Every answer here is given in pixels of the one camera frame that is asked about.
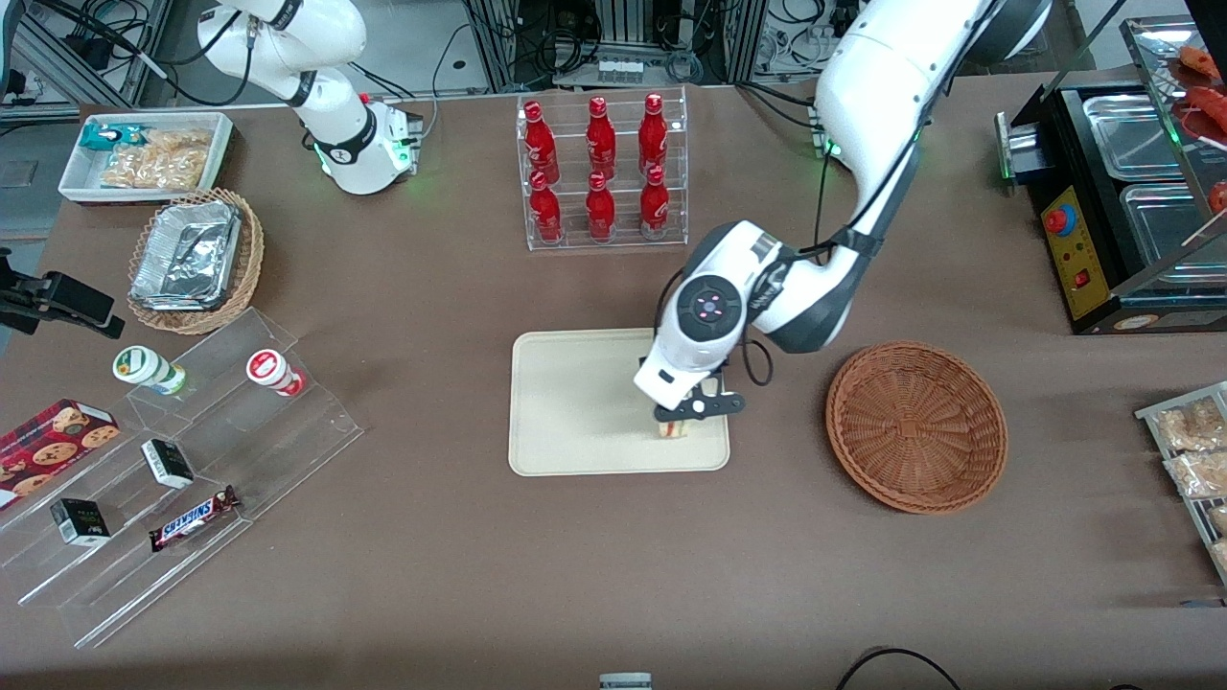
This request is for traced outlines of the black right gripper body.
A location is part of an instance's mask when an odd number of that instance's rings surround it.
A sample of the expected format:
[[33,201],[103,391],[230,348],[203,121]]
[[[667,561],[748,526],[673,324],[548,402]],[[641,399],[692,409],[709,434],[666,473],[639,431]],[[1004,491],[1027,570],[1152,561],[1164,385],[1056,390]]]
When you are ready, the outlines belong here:
[[42,322],[38,293],[47,287],[47,279],[13,270],[9,262],[11,253],[1,249],[1,327],[34,335]]

